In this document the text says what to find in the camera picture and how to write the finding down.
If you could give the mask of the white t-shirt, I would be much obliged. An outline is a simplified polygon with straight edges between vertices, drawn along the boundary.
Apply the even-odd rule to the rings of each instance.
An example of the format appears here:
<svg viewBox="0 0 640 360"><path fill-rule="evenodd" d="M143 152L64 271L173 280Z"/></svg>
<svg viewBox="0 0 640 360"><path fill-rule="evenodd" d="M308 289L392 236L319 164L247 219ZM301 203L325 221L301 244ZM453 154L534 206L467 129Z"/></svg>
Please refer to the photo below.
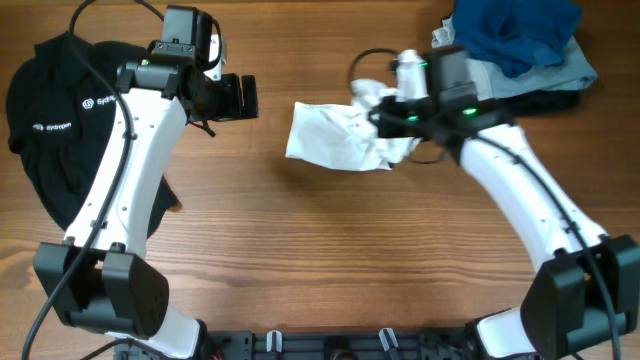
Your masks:
<svg viewBox="0 0 640 360"><path fill-rule="evenodd" d="M285 156L332 170L390 170L417 147L412 137L384 139L367 120L369 110L397 90L373 79L351 82L349 105L297 102Z"/></svg>

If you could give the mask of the black t-shirt with logo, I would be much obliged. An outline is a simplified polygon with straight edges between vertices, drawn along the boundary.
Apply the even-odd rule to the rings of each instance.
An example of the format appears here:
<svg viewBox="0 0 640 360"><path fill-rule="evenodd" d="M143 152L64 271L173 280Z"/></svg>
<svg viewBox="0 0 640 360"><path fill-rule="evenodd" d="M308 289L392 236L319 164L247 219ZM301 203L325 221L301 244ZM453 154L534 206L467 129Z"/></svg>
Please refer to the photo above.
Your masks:
<svg viewBox="0 0 640 360"><path fill-rule="evenodd" d="M45 210L62 229L75 220L92 186L116 115L115 97L78 61L83 55L108 83L144 48L90 44L63 33L34 47L14 74L6 99L8 146Z"/></svg>

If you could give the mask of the dark blue folded shirt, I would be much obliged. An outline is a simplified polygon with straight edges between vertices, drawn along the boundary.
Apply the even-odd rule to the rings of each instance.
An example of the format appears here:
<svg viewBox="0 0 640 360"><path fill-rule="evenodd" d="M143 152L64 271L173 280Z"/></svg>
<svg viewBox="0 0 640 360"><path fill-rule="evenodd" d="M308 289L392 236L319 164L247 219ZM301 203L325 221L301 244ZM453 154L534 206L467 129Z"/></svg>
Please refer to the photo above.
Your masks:
<svg viewBox="0 0 640 360"><path fill-rule="evenodd" d="M515 78L565 62L582 8L570 0L456 0L451 18L454 45Z"/></svg>

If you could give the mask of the light grey-blue folded shirt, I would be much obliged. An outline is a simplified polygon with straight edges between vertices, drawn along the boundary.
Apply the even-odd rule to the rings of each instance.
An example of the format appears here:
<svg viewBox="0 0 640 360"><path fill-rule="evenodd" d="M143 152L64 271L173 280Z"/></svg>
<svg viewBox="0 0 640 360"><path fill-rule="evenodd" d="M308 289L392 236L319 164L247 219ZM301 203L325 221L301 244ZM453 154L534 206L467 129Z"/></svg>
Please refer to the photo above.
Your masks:
<svg viewBox="0 0 640 360"><path fill-rule="evenodd" d="M533 66L528 72L509 78L492 62L468 59L467 68L478 98L511 98L533 91L580 91L590 87L598 75L571 37L563 49L564 63L559 66Z"/></svg>

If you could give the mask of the black folded shirt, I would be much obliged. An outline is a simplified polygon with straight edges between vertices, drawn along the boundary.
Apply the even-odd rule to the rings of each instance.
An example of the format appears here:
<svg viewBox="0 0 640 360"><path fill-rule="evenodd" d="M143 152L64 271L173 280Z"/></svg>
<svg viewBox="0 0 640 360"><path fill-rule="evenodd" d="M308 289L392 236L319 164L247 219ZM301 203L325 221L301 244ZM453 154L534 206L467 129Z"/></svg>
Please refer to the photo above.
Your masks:
<svg viewBox="0 0 640 360"><path fill-rule="evenodd" d="M581 94L577 90L536 90L501 98L500 102L513 116L535 116L575 108Z"/></svg>

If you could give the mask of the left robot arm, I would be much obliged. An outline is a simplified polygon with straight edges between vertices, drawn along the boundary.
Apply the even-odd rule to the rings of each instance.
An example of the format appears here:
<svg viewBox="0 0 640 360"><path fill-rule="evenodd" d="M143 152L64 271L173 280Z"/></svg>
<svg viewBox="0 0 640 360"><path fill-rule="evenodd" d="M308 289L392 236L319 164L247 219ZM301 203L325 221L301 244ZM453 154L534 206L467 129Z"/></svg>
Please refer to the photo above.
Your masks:
<svg viewBox="0 0 640 360"><path fill-rule="evenodd" d="M164 359L222 357L206 325L170 304L167 279L145 256L157 190L186 126L259 114L255 78L222 73L224 56L211 15L170 5L161 37L119 67L111 136L88 196L64 240L34 257L44 313Z"/></svg>

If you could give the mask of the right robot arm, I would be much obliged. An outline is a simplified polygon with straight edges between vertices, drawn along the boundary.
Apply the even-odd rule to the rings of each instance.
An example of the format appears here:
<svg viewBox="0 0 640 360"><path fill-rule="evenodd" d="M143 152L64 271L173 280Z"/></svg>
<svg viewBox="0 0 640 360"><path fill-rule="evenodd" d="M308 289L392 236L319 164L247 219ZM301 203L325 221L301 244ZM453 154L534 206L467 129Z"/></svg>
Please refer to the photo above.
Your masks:
<svg viewBox="0 0 640 360"><path fill-rule="evenodd" d="M611 236L563 191L524 130L495 98L481 99L460 46L405 50L398 89L368 115L383 138L431 141L475 179L522 241L534 279L521 304L468 325L468 359L560 359L621 339L639 323L639 247Z"/></svg>

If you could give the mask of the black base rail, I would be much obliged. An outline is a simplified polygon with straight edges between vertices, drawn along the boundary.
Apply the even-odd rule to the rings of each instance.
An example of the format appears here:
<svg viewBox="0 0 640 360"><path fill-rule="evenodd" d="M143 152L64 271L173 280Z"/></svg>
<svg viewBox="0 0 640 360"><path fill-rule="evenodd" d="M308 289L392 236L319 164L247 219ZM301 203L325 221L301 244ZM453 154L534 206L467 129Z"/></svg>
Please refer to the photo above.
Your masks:
<svg viewBox="0 0 640 360"><path fill-rule="evenodd" d="M214 359L488 359L479 337L466 328L370 332L254 334L211 332Z"/></svg>

